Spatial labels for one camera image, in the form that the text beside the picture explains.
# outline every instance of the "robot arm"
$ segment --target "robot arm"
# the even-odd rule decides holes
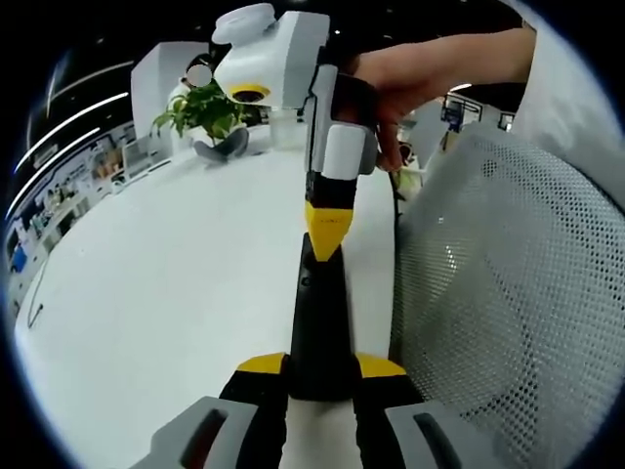
[[[234,101],[304,110],[305,215],[318,262],[327,262],[352,222],[359,174],[375,167],[375,92],[323,63],[330,21],[325,15],[286,12],[270,4],[245,7],[217,21],[213,41],[232,48],[215,79]]]

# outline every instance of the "green leaves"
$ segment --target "green leaves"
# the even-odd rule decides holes
[[[187,95],[175,96],[167,107],[152,126],[160,134],[160,129],[169,124],[181,137],[186,129],[202,126],[211,139],[223,140],[246,115],[246,106],[232,102],[215,81],[193,88]]]

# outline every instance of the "white mesh fabric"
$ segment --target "white mesh fabric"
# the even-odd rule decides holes
[[[479,125],[415,202],[392,358],[511,467],[565,467],[623,383],[625,218],[566,163]]]

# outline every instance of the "black fisheye border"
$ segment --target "black fisheye border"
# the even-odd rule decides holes
[[[566,0],[525,0],[527,5],[539,13],[552,27],[565,37],[586,61],[588,67],[594,71],[599,82],[604,88],[604,92],[612,104],[612,110],[616,113],[621,129],[625,129],[625,67],[621,64],[621,47],[625,45],[623,31],[625,30],[625,18],[623,15],[625,8],[623,2],[607,0],[594,0],[593,2],[569,2]],[[192,12],[194,4],[188,3],[186,8],[188,13]],[[14,138],[19,137],[19,128],[23,120],[13,118],[10,113],[11,106],[15,106],[15,115],[22,116],[22,108],[27,107],[32,94],[38,90],[33,87],[39,77],[41,77],[41,87],[45,82],[45,76],[49,74],[49,69],[42,69],[37,56],[44,46],[52,47],[55,38],[59,36],[59,24],[71,28],[73,21],[88,23],[92,20],[92,12],[84,10],[82,14],[74,12],[76,18],[72,21],[64,19],[57,22],[53,17],[49,19],[36,18],[34,10],[39,5],[30,4],[25,6],[12,5],[12,13],[6,12],[6,19],[14,24],[14,27],[3,37],[3,53],[6,52],[4,71],[9,79],[9,74],[13,75],[13,85],[9,86],[9,93],[19,96],[8,97],[4,101],[6,119],[12,119],[9,123],[9,130],[4,135],[3,155],[0,157],[0,188],[6,188],[7,175],[10,171],[11,157],[10,150],[4,151],[4,146],[9,144],[12,147]],[[152,11],[152,7],[141,7],[142,15],[157,14]],[[120,9],[120,27],[133,27],[137,34],[141,34],[141,25],[138,21],[132,24],[124,21],[123,12]],[[20,31],[21,36],[16,36],[16,31]],[[75,37],[75,42],[81,40],[80,33]],[[59,50],[67,46],[60,45]],[[24,77],[31,74],[35,78],[24,81]],[[4,288],[4,273],[0,274],[0,284]],[[0,333],[0,357],[3,365],[3,404],[2,404],[2,425],[4,434],[9,436],[9,441],[3,445],[4,464],[8,467],[72,467],[67,460],[67,455],[60,450],[51,439],[49,432],[45,430],[46,425],[42,423],[38,409],[33,406],[33,399],[27,392],[27,387],[21,376],[19,366],[14,360],[13,345],[10,343],[9,333]],[[595,439],[588,444],[569,466],[573,469],[586,467],[625,467],[625,452],[622,450],[622,435],[625,435],[625,388],[622,387],[614,405],[602,424]]]

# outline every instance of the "white table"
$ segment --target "white table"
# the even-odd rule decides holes
[[[254,147],[268,129],[252,130]],[[304,182],[300,151],[210,169],[187,154],[105,198],[57,245],[36,298],[44,310],[32,329],[20,314],[16,339],[33,395],[81,465],[130,466],[239,363],[288,352]],[[393,225],[388,175],[361,177],[344,252],[355,345],[379,356]],[[292,404],[287,418],[282,467],[358,467],[349,404]]]
[[[88,203],[87,197],[80,194],[64,200],[55,211],[48,225],[46,225],[39,239],[35,238],[34,229],[30,228],[32,230],[30,235],[32,236],[31,239],[33,239],[34,248],[28,253],[23,270],[20,273],[9,275],[7,296],[11,307],[15,304],[14,302],[22,304],[33,278],[48,258],[50,251],[55,248],[63,237],[59,227],[61,221],[71,212],[73,212],[76,219],[79,219],[85,213],[85,204],[87,204],[88,208]]]

